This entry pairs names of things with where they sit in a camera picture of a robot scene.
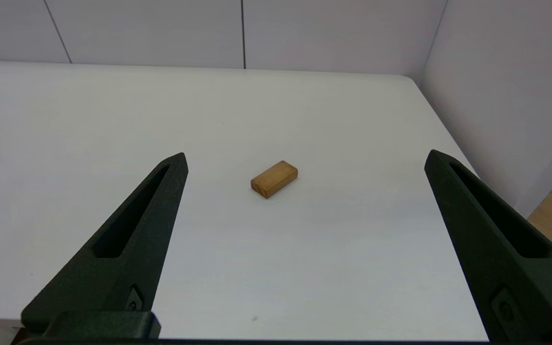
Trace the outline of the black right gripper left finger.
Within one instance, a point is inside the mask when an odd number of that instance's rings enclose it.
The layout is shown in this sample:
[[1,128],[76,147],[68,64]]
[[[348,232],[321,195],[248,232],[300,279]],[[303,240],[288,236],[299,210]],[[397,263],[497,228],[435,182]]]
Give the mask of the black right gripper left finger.
[[162,160],[22,310],[44,332],[64,312],[150,311],[188,175],[184,153]]

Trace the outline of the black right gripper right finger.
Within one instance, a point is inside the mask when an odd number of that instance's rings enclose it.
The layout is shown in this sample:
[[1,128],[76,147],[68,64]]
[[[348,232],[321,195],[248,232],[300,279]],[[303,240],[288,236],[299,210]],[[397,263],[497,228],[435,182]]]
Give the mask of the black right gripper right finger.
[[489,341],[552,344],[552,241],[452,156],[424,171]]

